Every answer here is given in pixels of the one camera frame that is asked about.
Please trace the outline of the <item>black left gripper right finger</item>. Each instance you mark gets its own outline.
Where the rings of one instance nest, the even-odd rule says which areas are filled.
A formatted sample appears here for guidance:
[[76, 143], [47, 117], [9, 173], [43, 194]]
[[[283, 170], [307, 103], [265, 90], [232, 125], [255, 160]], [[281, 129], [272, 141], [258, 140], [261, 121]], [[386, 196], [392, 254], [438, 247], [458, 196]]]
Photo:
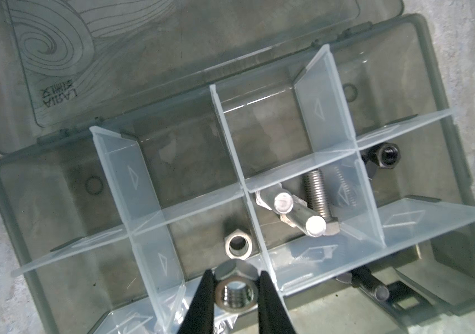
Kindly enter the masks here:
[[274, 283], [266, 271], [262, 271], [258, 279], [258, 325], [260, 334], [296, 333]]

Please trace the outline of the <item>black hex nut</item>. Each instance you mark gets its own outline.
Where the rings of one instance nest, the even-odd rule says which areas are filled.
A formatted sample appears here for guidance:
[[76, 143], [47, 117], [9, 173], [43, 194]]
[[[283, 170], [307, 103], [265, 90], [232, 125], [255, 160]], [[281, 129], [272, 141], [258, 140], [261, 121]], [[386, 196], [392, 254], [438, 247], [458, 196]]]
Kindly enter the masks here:
[[393, 169], [401, 160], [400, 148], [394, 143], [380, 143], [369, 148], [363, 155], [363, 161], [376, 164], [378, 168]]

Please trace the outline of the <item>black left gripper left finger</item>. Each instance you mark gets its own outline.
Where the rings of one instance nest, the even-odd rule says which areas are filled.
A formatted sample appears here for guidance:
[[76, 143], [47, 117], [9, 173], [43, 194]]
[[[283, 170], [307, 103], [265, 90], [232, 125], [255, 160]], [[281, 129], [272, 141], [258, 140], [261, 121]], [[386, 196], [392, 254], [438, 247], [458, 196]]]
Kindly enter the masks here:
[[213, 271], [211, 269], [205, 270], [178, 334], [213, 333], [215, 285]]

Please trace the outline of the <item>silver hex nut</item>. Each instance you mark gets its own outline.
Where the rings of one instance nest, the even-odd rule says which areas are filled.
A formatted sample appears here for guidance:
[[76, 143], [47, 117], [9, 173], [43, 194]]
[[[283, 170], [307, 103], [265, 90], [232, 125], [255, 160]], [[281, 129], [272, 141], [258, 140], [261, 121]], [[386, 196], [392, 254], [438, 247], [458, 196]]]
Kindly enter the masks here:
[[243, 230], [234, 230], [225, 236], [224, 250], [230, 259], [248, 259], [253, 251], [251, 236]]
[[215, 271], [215, 303], [227, 313], [242, 313], [258, 302], [259, 271], [244, 260], [232, 259]]

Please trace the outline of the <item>silver hex bolt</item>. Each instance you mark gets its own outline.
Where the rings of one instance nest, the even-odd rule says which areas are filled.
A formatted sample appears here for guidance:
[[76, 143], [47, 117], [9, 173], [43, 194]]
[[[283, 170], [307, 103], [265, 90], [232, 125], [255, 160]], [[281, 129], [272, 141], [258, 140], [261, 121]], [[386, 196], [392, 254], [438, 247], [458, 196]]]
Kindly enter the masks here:
[[277, 184], [255, 192], [256, 204], [277, 214], [283, 223], [298, 228], [305, 235], [320, 237], [326, 232], [326, 221], [302, 200]]
[[303, 178], [308, 207], [326, 221], [324, 235], [337, 235], [340, 232], [340, 224], [338, 218], [332, 214], [322, 171], [319, 169], [309, 171], [303, 175]]

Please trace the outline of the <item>black hex bolt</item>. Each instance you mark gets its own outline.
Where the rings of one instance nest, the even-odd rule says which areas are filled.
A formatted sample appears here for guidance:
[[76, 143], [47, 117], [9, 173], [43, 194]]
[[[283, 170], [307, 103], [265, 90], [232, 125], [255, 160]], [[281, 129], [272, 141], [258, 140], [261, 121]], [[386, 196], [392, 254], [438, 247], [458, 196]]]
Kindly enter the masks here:
[[390, 297], [389, 289], [365, 267], [336, 276], [337, 282], [361, 289], [376, 301], [384, 302]]

